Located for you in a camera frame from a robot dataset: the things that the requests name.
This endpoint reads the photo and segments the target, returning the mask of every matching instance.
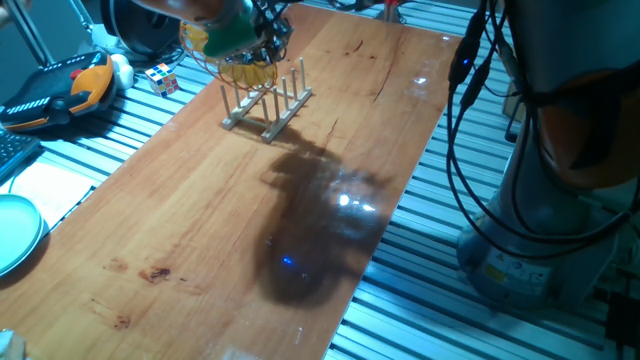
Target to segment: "black cable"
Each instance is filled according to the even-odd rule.
[[[516,109],[513,111],[514,115],[518,111],[518,107],[520,106],[520,102],[516,105]],[[529,140],[529,126],[531,126],[530,115],[526,116],[525,123],[523,124],[523,128],[520,132],[519,136],[522,136],[520,141],[527,142]],[[522,213],[520,212],[520,207],[518,206],[517,192],[518,192],[518,179],[520,178],[520,170],[522,168],[522,163],[524,162],[524,155],[527,152],[526,144],[523,144],[519,151],[516,159],[514,160],[514,169],[513,169],[513,182],[511,183],[511,203],[513,205],[513,213],[516,217],[516,220],[526,231],[531,234],[538,234],[535,230],[533,230],[529,224],[525,221]]]
[[[498,29],[501,29],[501,27],[504,25],[506,18],[505,16],[502,17],[501,21],[500,21],[500,25],[498,26]],[[490,50],[490,56],[493,55],[493,52],[495,51],[495,46],[496,46],[496,42],[492,43],[491,46],[491,50]],[[461,47],[463,45],[468,46],[469,44],[473,45],[472,42],[467,42],[465,44],[464,39],[463,42],[461,43]],[[460,53],[460,48],[458,48],[456,50],[456,55]],[[453,125],[453,95],[455,93],[455,90],[457,89],[457,85],[459,83],[461,83],[462,81],[464,81],[464,78],[466,77],[466,75],[468,74],[464,74],[464,73],[455,73],[449,74],[449,80],[450,80],[450,94],[449,94],[449,101],[447,104],[447,109],[448,109],[448,114],[447,114],[447,133],[448,133],[448,137],[449,137],[449,150],[447,152],[447,177],[449,180],[449,183],[451,185],[451,190],[452,193],[454,195],[454,198],[456,200],[456,203],[458,204],[458,206],[460,207],[463,215],[465,216],[465,218],[467,219],[467,221],[470,223],[470,225],[474,228],[474,230],[481,236],[483,237],[486,241],[488,241],[491,245],[493,245],[496,249],[505,252],[508,255],[512,255],[512,256],[518,256],[518,257],[522,257],[522,258],[528,258],[528,259],[548,259],[548,258],[554,258],[554,257],[560,257],[560,256],[565,256],[568,254],[571,254],[573,252],[576,251],[580,251],[588,246],[592,245],[591,241],[584,241],[585,238],[588,238],[590,236],[594,236],[594,235],[599,235],[598,231],[599,230],[603,230],[606,228],[606,226],[593,231],[591,233],[585,234],[583,236],[577,237],[577,236],[532,236],[532,235],[528,235],[528,234],[522,234],[524,236],[521,236],[520,234],[518,234],[514,229],[512,229],[511,227],[507,226],[506,224],[504,224],[502,221],[500,221],[500,219],[498,219],[495,215],[493,215],[490,211],[488,211],[488,209],[484,206],[484,204],[482,203],[482,201],[480,201],[477,196],[475,195],[475,193],[473,192],[473,190],[470,188],[469,184],[466,182],[466,179],[464,178],[464,175],[462,174],[462,171],[460,170],[460,167],[457,163],[457,157],[455,156],[455,138],[457,136],[457,132],[460,126],[460,123],[462,121],[462,118],[464,116],[464,113],[466,112],[466,110],[473,104],[473,102],[475,101],[475,99],[477,98],[477,95],[480,92],[480,89],[482,88],[481,84],[482,81],[486,80],[486,76],[488,75],[488,71],[489,71],[489,64],[491,61],[491,57],[487,57],[487,59],[485,59],[485,62],[483,62],[483,64],[481,65],[481,68],[483,69],[483,72],[481,73],[480,71],[477,71],[474,74],[474,78],[472,79],[470,86],[468,87],[467,91],[465,92],[463,99],[461,101],[461,111],[458,114],[458,118],[456,120],[455,125]],[[451,66],[451,70],[462,70],[462,71],[466,71],[467,68],[460,66],[460,64],[456,64],[456,60],[458,60],[459,62],[459,57],[454,58],[454,63],[452,63]],[[469,215],[468,211],[466,211],[466,209],[464,208],[464,205],[462,204],[462,201],[460,200],[458,191],[455,187],[455,183],[453,181],[453,172],[451,170],[451,166],[454,166],[456,169],[456,172],[458,173],[458,177],[461,180],[461,182],[463,183],[463,185],[465,186],[465,189],[467,190],[467,192],[469,193],[469,195],[472,197],[472,199],[476,202],[476,204],[485,212],[485,214],[487,216],[489,216],[492,220],[494,220],[496,223],[498,223],[499,225],[501,225],[501,227],[503,227],[505,230],[508,230],[512,233],[516,233],[516,235],[520,236],[520,237],[524,237],[524,238],[528,238],[531,239],[531,241],[535,241],[535,242],[541,242],[541,243],[548,243],[548,244],[559,244],[558,240],[565,240],[563,244],[567,244],[567,243],[574,243],[574,244],[580,244],[582,243],[580,246],[574,247],[572,249],[568,249],[566,251],[563,252],[559,252],[559,253],[555,253],[555,254],[548,254],[548,255],[542,255],[542,256],[529,256],[529,255],[524,255],[524,254],[518,254],[518,253],[514,253],[511,251],[508,251],[507,249],[502,248],[501,246],[499,246],[498,244],[496,244],[494,241],[492,241],[486,234],[484,234],[480,228],[477,226],[477,224],[475,224],[475,222],[473,221],[473,219],[471,218],[471,216]],[[616,220],[619,221],[619,219],[622,219],[624,216],[626,216],[627,214],[622,214],[622,216],[620,216],[619,218],[617,218]]]
[[[513,122],[515,121],[516,116],[518,116],[520,105],[522,105],[522,97],[519,97],[516,101],[516,106],[513,108],[513,112],[511,113],[511,117],[507,123],[507,128],[504,130],[504,139],[512,144],[515,144],[518,141],[518,134],[512,133],[511,128],[513,127]]]
[[[505,21],[506,21],[506,15],[503,15],[501,20],[500,20],[500,24],[498,24],[498,26],[497,26],[497,30],[498,31],[501,30],[502,26],[504,26],[504,22]],[[483,65],[485,65],[485,63],[490,63],[491,56],[493,55],[493,52],[495,51],[496,42],[497,41],[494,41],[494,43],[492,44],[491,50],[489,52],[489,56],[487,57],[487,59],[485,59],[485,62],[483,63]],[[456,68],[456,64],[452,64],[452,70],[457,70],[459,68],[460,68],[460,66],[458,66],[458,68]],[[452,89],[452,88],[455,89],[455,86],[452,86],[454,84],[451,82],[451,79],[452,78],[459,79],[461,77],[462,76],[460,74],[451,74],[451,73],[449,74],[450,89]],[[470,94],[471,92],[479,93],[479,89],[472,87],[471,84],[470,84],[470,86],[467,88],[467,91],[465,92],[465,95]],[[468,107],[465,108],[463,106],[461,108],[460,114],[463,115],[467,108]],[[628,221],[629,218],[630,218],[630,213],[629,212],[621,213],[621,214],[617,215],[608,224],[605,224],[605,225],[601,226],[600,228],[598,228],[596,230],[587,232],[587,233],[582,234],[582,235],[548,235],[548,236],[540,236],[540,235],[536,235],[536,234],[528,234],[528,233],[523,233],[521,231],[518,231],[518,230],[512,228],[511,226],[507,225],[504,221],[502,221],[497,216],[495,216],[495,214],[493,214],[491,211],[489,211],[489,209],[475,195],[475,193],[473,192],[473,189],[471,189],[471,186],[466,181],[466,178],[462,174],[460,166],[458,165],[457,158],[455,156],[455,149],[453,149],[453,146],[452,146],[452,143],[455,141],[456,133],[457,133],[457,131],[453,131],[453,133],[451,134],[451,135],[453,135],[453,137],[450,137],[450,139],[449,139],[450,146],[451,146],[451,149],[450,149],[451,163],[454,166],[456,172],[458,173],[458,177],[459,177],[460,181],[462,182],[462,185],[464,186],[465,190],[469,193],[469,196],[472,198],[472,200],[478,205],[478,207],[480,207],[480,209],[491,220],[496,222],[500,227],[502,227],[503,229],[505,229],[508,232],[512,233],[513,235],[519,236],[519,237],[521,237],[523,239],[526,239],[528,241],[531,241],[531,242],[537,242],[537,243],[543,243],[543,244],[571,245],[571,244],[587,243],[587,245],[589,245],[589,244],[594,243],[596,241],[600,241],[602,238],[604,238],[607,235],[609,235],[611,232],[613,232],[615,229],[617,229],[624,222]]]
[[[480,1],[480,6],[478,6],[476,12],[471,16],[464,37],[453,55],[448,75],[450,92],[455,93],[458,86],[469,76],[471,68],[478,56],[480,38],[486,28],[486,9],[487,0]]]
[[[456,120],[456,126],[452,127],[452,122],[453,122],[453,93],[450,93],[449,95],[449,102],[447,104],[447,133],[449,133],[450,135],[454,136],[455,133],[457,132],[457,127],[459,127],[459,124],[462,120],[462,116],[464,115],[463,112],[458,114],[458,119]],[[547,255],[526,255],[526,254],[521,254],[521,253],[517,253],[517,252],[513,252],[511,250],[508,250],[506,248],[504,248],[503,246],[499,245],[498,243],[496,243],[495,241],[493,241],[487,234],[485,234],[480,227],[476,224],[476,222],[473,220],[473,218],[471,217],[471,215],[469,214],[469,212],[467,211],[467,209],[464,207],[464,204],[462,203],[462,200],[460,199],[460,194],[458,193],[458,190],[455,186],[455,183],[453,181],[453,171],[451,169],[451,165],[453,163],[453,158],[449,158],[447,157],[447,162],[446,162],[446,173],[447,173],[447,179],[449,180],[449,185],[451,186],[451,193],[453,194],[453,198],[456,201],[456,204],[458,205],[458,207],[460,208],[460,211],[462,212],[462,215],[465,217],[465,219],[467,220],[467,222],[469,223],[469,225],[471,225],[471,227],[473,228],[473,230],[476,232],[476,234],[478,234],[483,240],[485,240],[487,243],[489,243],[491,246],[493,246],[495,249],[497,249],[498,251],[501,251],[509,256],[513,256],[513,257],[517,257],[517,258],[521,258],[521,259],[528,259],[528,260],[548,260],[548,259],[553,259],[553,258],[557,258],[557,257],[562,257],[562,256],[566,256],[566,255],[570,255],[574,252],[578,252],[582,249],[585,249],[589,246],[591,246],[591,244],[583,244],[581,246],[577,246],[575,248],[569,249],[569,250],[565,250],[562,252],[558,252],[558,253],[553,253],[553,254],[547,254]]]
[[[476,68],[476,65],[473,65],[473,70],[477,71],[478,69]],[[518,90],[512,92],[511,94],[498,94],[495,90],[492,90],[487,84],[482,85],[489,93],[491,93],[491,95],[493,96],[497,96],[500,98],[510,98],[510,97],[514,97],[514,96],[520,96],[520,92]]]

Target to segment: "white paper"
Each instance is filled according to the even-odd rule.
[[[93,180],[51,165],[35,162],[0,187],[0,193],[11,193],[29,199],[52,229],[93,186]]]

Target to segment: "wooden tabletop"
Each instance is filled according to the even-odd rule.
[[[280,70],[303,56],[314,96],[271,145],[221,128],[214,81],[0,280],[0,328],[33,360],[322,357],[445,107],[458,39],[287,16]]]

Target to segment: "cable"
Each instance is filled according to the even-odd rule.
[[[11,194],[11,190],[13,190],[13,183],[16,182],[16,178],[18,177],[18,175],[13,176],[13,178],[11,178],[11,182],[9,183],[9,190],[7,190],[7,194]]]
[[[520,109],[522,102],[522,97],[519,97],[516,102],[516,106],[513,108],[509,122],[507,123],[507,128],[504,130],[504,139],[512,144],[515,144],[516,141],[518,141],[518,134],[512,133],[511,128],[513,127],[513,122],[515,121],[516,116],[518,116],[518,110]]]
[[[473,65],[473,70],[477,71],[478,69],[476,68],[476,65]],[[491,95],[493,96],[497,96],[500,98],[510,98],[510,97],[514,97],[514,96],[520,96],[520,92],[518,90],[512,92],[511,94],[498,94],[495,90],[492,90],[487,84],[482,85],[489,93],[491,93]]]
[[[513,111],[514,115],[515,113],[518,111],[518,106],[520,106],[520,102],[518,102],[518,105],[516,106],[516,109]],[[529,126],[531,125],[530,122],[530,115],[527,115],[525,122],[523,124],[523,128],[521,130],[521,133],[519,136],[522,136],[522,140],[521,141],[528,141],[529,139]],[[522,213],[520,212],[520,207],[518,206],[518,199],[517,199],[517,192],[518,192],[518,179],[520,178],[520,170],[522,168],[522,163],[524,162],[524,155],[527,151],[526,145],[522,145],[522,147],[520,149],[518,149],[518,155],[515,159],[515,162],[513,164],[514,169],[513,169],[513,183],[511,184],[511,203],[513,204],[513,213],[516,217],[516,220],[518,221],[518,223],[520,224],[520,226],[522,226],[526,231],[528,231],[531,234],[537,234],[537,232],[535,230],[533,230],[529,224],[527,224],[527,222],[524,220],[524,217],[522,216]]]
[[[449,95],[449,102],[447,104],[447,132],[449,133],[449,131],[451,131],[451,135],[453,135],[455,132],[455,128],[451,128],[451,124],[453,122],[453,94]],[[460,114],[458,115],[458,120],[456,120],[456,125],[459,125],[460,120],[462,120],[462,117],[460,116]],[[476,234],[478,234],[483,240],[485,240],[487,243],[489,243],[491,246],[493,246],[495,249],[497,249],[498,251],[501,251],[509,256],[513,256],[513,257],[517,257],[517,258],[521,258],[521,259],[528,259],[528,260],[547,260],[547,259],[552,259],[552,258],[556,258],[556,257],[562,257],[562,256],[566,256],[569,254],[572,254],[574,252],[580,251],[588,246],[590,246],[591,244],[585,244],[582,246],[578,246],[575,247],[573,249],[569,249],[563,252],[559,252],[559,253],[554,253],[554,254],[548,254],[548,255],[526,255],[526,254],[521,254],[521,253],[517,253],[517,252],[513,252],[511,250],[508,250],[506,248],[504,248],[503,246],[499,245],[498,243],[496,243],[495,241],[493,241],[487,234],[485,234],[480,227],[476,224],[476,222],[473,220],[473,218],[471,217],[471,215],[469,215],[469,212],[467,211],[467,209],[464,207],[464,204],[462,203],[462,200],[460,199],[460,194],[458,194],[458,190],[455,186],[455,183],[453,181],[453,172],[451,169],[451,165],[453,163],[453,161],[451,161],[452,159],[447,158],[447,162],[446,162],[446,173],[447,173],[447,179],[449,180],[449,185],[451,186],[451,193],[453,194],[453,198],[456,201],[456,204],[458,205],[458,207],[460,208],[460,211],[462,212],[462,215],[465,217],[465,219],[467,220],[467,222],[469,223],[469,225],[471,225],[471,227],[473,228],[473,230],[476,232]]]
[[[494,5],[494,14],[492,14],[492,16],[495,16],[495,4],[496,4],[496,2],[493,1],[492,4]],[[503,17],[500,20],[500,24],[498,24],[498,26],[496,26],[496,28],[498,30],[498,31],[496,31],[496,34],[500,34],[499,30],[501,30],[502,26],[504,26],[504,22],[505,21],[506,21],[506,15],[503,15]],[[467,29],[467,34],[470,33],[471,27],[472,27],[472,22],[470,22],[469,28]],[[470,83],[469,87],[467,88],[467,91],[465,91],[465,93],[463,95],[463,98],[462,98],[462,101],[461,101],[461,110],[460,110],[460,113],[458,114],[458,117],[456,119],[455,125],[453,125],[453,112],[452,112],[453,111],[453,94],[455,93],[455,90],[457,89],[457,86],[462,81],[464,81],[464,79],[468,75],[468,69],[469,69],[469,67],[463,66],[463,65],[468,65],[467,63],[468,63],[469,58],[462,57],[462,59],[464,59],[464,60],[460,61],[459,59],[461,59],[461,57],[459,57],[457,55],[459,55],[460,53],[474,55],[470,50],[473,50],[473,45],[475,45],[475,41],[477,40],[476,38],[472,38],[470,40],[465,41],[465,38],[463,38],[463,41],[461,42],[460,47],[456,50],[456,57],[454,58],[454,61],[452,62],[451,72],[449,74],[450,94],[449,94],[449,101],[448,101],[448,104],[447,104],[447,109],[448,109],[448,114],[447,114],[447,133],[448,133],[448,137],[449,137],[449,149],[448,149],[448,152],[447,152],[447,177],[448,177],[448,180],[449,180],[449,183],[450,183],[450,186],[451,186],[452,193],[453,193],[454,198],[456,200],[456,203],[458,204],[458,206],[460,207],[461,211],[463,212],[463,215],[465,216],[467,221],[471,224],[471,226],[474,228],[474,230],[481,237],[483,237],[486,241],[488,241],[491,245],[496,247],[496,249],[501,250],[501,251],[505,252],[506,254],[509,254],[509,255],[512,255],[512,256],[523,257],[523,258],[529,258],[529,259],[548,259],[548,258],[553,258],[553,257],[565,256],[565,255],[568,255],[570,253],[573,253],[573,252],[579,251],[581,249],[584,249],[584,248],[586,248],[588,246],[591,246],[592,243],[595,243],[596,241],[600,240],[600,239],[597,238],[598,236],[601,236],[601,235],[605,234],[605,232],[610,232],[614,227],[617,227],[623,221],[626,221],[627,218],[629,217],[629,214],[628,213],[623,213],[623,214],[620,214],[619,216],[617,216],[609,224],[607,224],[607,225],[605,225],[605,226],[603,226],[603,227],[601,227],[601,228],[599,228],[599,229],[597,229],[595,231],[591,231],[591,232],[589,232],[587,234],[584,234],[584,235],[581,235],[581,236],[536,236],[536,235],[524,234],[524,233],[521,233],[519,231],[516,231],[515,229],[511,228],[510,226],[508,226],[507,224],[502,222],[493,213],[491,213],[486,208],[486,206],[484,206],[482,201],[477,198],[477,196],[475,195],[475,193],[473,192],[473,190],[471,189],[471,187],[467,183],[464,175],[462,174],[462,171],[461,171],[461,169],[460,169],[460,167],[459,167],[459,165],[457,163],[457,157],[455,156],[455,146],[454,146],[454,144],[455,144],[455,137],[457,136],[457,132],[458,132],[460,123],[462,121],[462,118],[464,116],[464,113],[475,102],[475,99],[477,98],[477,95],[479,94],[480,89],[482,88],[482,84],[483,84],[484,80],[486,80],[486,77],[488,76],[489,64],[491,62],[491,56],[495,52],[495,48],[496,48],[496,44],[497,44],[498,40],[496,40],[496,41],[494,41],[492,43],[489,56],[487,57],[487,59],[485,59],[485,61],[480,66],[478,71],[476,71],[476,73],[474,74],[474,76],[473,76],[473,78],[471,80],[471,83]],[[452,166],[455,168],[460,181],[462,182],[463,186],[465,187],[465,189],[467,190],[469,195],[472,197],[474,202],[476,202],[476,204],[482,209],[482,211],[489,218],[491,218],[491,220],[496,222],[503,229],[505,229],[505,230],[517,235],[517,236],[525,238],[525,239],[527,239],[529,241],[533,241],[533,242],[546,243],[546,244],[555,244],[555,245],[568,245],[568,244],[581,244],[581,245],[577,246],[577,247],[574,247],[572,249],[563,251],[563,252],[559,252],[559,253],[555,253],[555,254],[549,254],[549,255],[543,255],[543,256],[528,256],[528,255],[524,255],[524,254],[517,254],[517,253],[511,252],[511,251],[506,251],[506,249],[504,249],[501,246],[499,246],[498,244],[496,244],[494,241],[492,241],[488,236],[486,236],[486,234],[484,234],[479,229],[477,224],[475,224],[473,219],[470,217],[470,215],[468,214],[468,212],[464,208],[464,205],[462,204],[462,201],[460,200],[458,191],[457,191],[457,189],[455,187],[455,183],[453,181],[453,172],[451,170]],[[640,205],[638,205],[637,201],[634,201],[634,202],[636,203],[636,204],[633,204],[634,207],[640,207]]]
[[[506,21],[506,15],[503,15],[501,20],[500,20],[500,24],[498,24],[497,29],[500,30],[502,28],[502,26],[504,26],[504,22]],[[489,56],[487,57],[487,59],[485,59],[485,61],[483,62],[482,66],[486,65],[486,68],[488,69],[488,65],[491,61],[491,56],[493,55],[493,52],[495,51],[495,46],[496,46],[496,41],[494,41],[494,43],[491,46],[491,50],[489,52]],[[457,70],[455,64],[452,64],[452,70]],[[479,71],[477,71],[474,74],[474,78],[479,79],[480,77],[476,77],[476,75],[478,75]],[[450,79],[459,79],[461,77],[460,74],[449,74],[449,78]],[[476,83],[476,84],[469,84],[469,87],[467,88],[467,91],[465,92],[464,96],[463,96],[463,102],[465,101],[465,97],[468,97],[469,100],[466,101],[466,104],[462,104],[461,102],[461,110],[460,110],[460,114],[459,115],[464,115],[464,112],[466,111],[466,109],[468,109],[473,102],[475,101],[475,98],[477,98],[477,94],[479,93],[479,88],[481,88],[480,86],[481,84]],[[464,175],[462,174],[462,171],[460,169],[460,166],[457,163],[457,158],[455,156],[455,149],[453,147],[453,142],[455,142],[455,136],[456,136],[457,130],[452,131],[452,133],[450,134],[450,138],[449,138],[449,145],[450,145],[450,151],[448,154],[449,157],[451,157],[451,163],[454,166],[456,172],[458,173],[458,177],[460,179],[460,181],[462,182],[465,190],[469,193],[470,197],[472,198],[472,200],[474,200],[474,202],[478,205],[478,207],[480,207],[480,209],[494,222],[496,222],[500,227],[502,227],[503,229],[507,230],[508,232],[519,236],[521,238],[524,238],[526,240],[529,240],[531,242],[537,242],[537,243],[543,243],[543,244],[553,244],[553,245],[571,245],[571,244],[581,244],[581,243],[585,243],[585,242],[589,242],[590,240],[594,240],[594,241],[599,241],[601,238],[609,235],[613,230],[617,229],[618,226],[620,226],[622,223],[628,221],[628,219],[630,218],[630,213],[629,212],[625,212],[625,213],[621,213],[619,215],[617,215],[611,222],[609,222],[608,224],[603,225],[602,227],[587,232],[585,234],[582,235],[548,235],[548,236],[540,236],[540,235],[536,235],[536,234],[528,234],[528,233],[523,233],[521,231],[518,231],[516,229],[513,229],[511,226],[507,225],[504,221],[502,221],[501,219],[499,219],[497,216],[495,216],[495,214],[493,214],[491,211],[489,211],[489,209],[482,203],[482,201],[475,195],[475,193],[473,192],[473,189],[471,189],[471,186],[469,185],[469,183],[466,181]]]

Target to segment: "metal pole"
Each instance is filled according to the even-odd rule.
[[[4,3],[6,4],[9,16],[11,16],[11,19],[16,24],[16,28],[18,28],[20,35],[22,35],[22,39],[27,44],[27,47],[29,47],[31,54],[38,64],[42,67],[54,64],[55,61],[51,53],[42,41],[38,30],[36,30],[33,25],[31,17],[22,3],[16,0],[4,0]]]
[[[224,89],[224,85],[220,86],[220,92],[222,93],[222,101],[224,102],[224,110],[227,112],[227,118],[231,119],[231,111],[229,111],[229,100],[227,100],[227,92]]]
[[[278,122],[278,120],[280,120],[280,105],[278,104],[278,90],[275,87],[273,88],[273,103],[276,107],[276,118],[274,122]]]
[[[302,83],[302,91],[307,90],[307,82],[304,79],[304,60],[300,58],[300,82]]]
[[[233,92],[236,95],[236,109],[240,109],[242,107],[242,103],[240,102],[240,94],[238,94],[238,84],[233,83]]]
[[[88,32],[91,32],[91,30],[93,30],[94,22],[93,19],[91,19],[91,15],[89,15],[87,8],[84,7],[84,4],[82,4],[82,1],[69,0],[69,3],[71,4],[73,11],[75,11],[76,15],[78,15],[82,27],[84,27],[84,29]]]
[[[262,99],[262,111],[264,112],[264,124],[267,127],[267,131],[271,130],[271,122],[269,121],[269,112],[267,112],[267,101],[264,99],[264,97]]]
[[[296,71],[291,69],[291,86],[293,86],[293,99],[298,101],[298,86],[296,85]]]
[[[289,111],[289,93],[287,92],[287,79],[282,77],[282,93],[284,96],[284,109]]]

